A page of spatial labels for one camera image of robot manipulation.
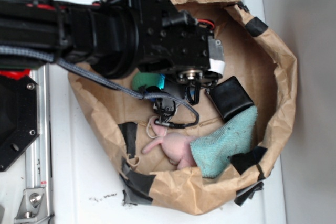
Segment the black pouch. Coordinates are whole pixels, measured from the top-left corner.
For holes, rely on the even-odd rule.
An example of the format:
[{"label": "black pouch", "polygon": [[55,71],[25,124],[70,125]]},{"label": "black pouch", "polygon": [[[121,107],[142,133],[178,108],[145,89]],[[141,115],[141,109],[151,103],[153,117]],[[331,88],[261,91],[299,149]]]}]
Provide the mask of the black pouch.
[{"label": "black pouch", "polygon": [[254,105],[235,76],[230,77],[206,93],[224,122]]}]

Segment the light blue towel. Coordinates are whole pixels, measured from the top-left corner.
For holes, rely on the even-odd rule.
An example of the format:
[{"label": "light blue towel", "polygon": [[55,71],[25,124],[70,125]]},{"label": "light blue towel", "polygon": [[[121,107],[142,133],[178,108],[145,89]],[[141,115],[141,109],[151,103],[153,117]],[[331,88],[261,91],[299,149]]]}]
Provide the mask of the light blue towel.
[{"label": "light blue towel", "polygon": [[190,143],[193,157],[204,178],[217,177],[229,165],[232,155],[250,151],[257,115],[257,107],[251,106],[210,135]]}]

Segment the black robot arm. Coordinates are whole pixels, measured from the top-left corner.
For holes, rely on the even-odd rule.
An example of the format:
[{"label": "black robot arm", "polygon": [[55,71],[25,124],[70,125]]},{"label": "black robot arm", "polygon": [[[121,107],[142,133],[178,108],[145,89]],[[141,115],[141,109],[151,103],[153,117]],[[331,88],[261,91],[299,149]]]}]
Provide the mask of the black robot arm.
[{"label": "black robot arm", "polygon": [[[0,0],[0,44],[38,49],[71,63],[87,62],[109,79],[136,67],[181,84],[212,87],[222,77],[220,41],[170,0]],[[43,61],[0,56],[0,69],[36,69]]]}]

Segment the pink stuffed bunny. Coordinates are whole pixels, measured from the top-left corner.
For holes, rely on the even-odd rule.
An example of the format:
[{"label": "pink stuffed bunny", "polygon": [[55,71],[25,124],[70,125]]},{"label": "pink stuffed bunny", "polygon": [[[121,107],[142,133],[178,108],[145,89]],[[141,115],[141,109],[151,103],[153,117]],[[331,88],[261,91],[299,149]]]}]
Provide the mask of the pink stuffed bunny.
[{"label": "pink stuffed bunny", "polygon": [[147,154],[151,149],[158,144],[161,144],[163,152],[169,158],[169,161],[177,165],[177,169],[182,169],[189,166],[197,166],[190,150],[190,142],[197,139],[196,136],[184,136],[181,133],[172,132],[167,134],[167,128],[155,124],[156,118],[150,119],[150,124],[154,133],[158,136],[144,149],[143,154]]}]

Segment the brown paper bag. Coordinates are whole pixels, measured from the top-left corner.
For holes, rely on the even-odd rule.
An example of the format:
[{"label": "brown paper bag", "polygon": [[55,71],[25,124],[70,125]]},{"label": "brown paper bag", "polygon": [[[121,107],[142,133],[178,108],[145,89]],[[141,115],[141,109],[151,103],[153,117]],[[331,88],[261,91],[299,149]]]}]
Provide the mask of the brown paper bag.
[{"label": "brown paper bag", "polygon": [[[260,162],[243,170],[230,164],[215,179],[202,178],[198,167],[176,170],[159,147],[148,155],[141,154],[141,149],[151,140],[145,132],[153,115],[151,102],[109,90],[74,74],[69,75],[69,80],[97,139],[121,174],[127,199],[199,215],[234,199],[237,191],[270,175],[292,132],[297,61],[284,42],[252,16],[240,0],[171,1],[178,9],[189,10],[194,17],[215,22],[215,38],[223,43],[226,62],[221,81],[236,76],[258,108],[254,146],[267,149]],[[134,74],[116,82],[130,88]],[[204,136],[223,125],[204,94],[195,109],[200,114],[200,123],[179,132]],[[174,122],[192,121],[190,112],[180,107]],[[124,132],[136,131],[134,157],[127,153],[119,124],[123,124]]]}]

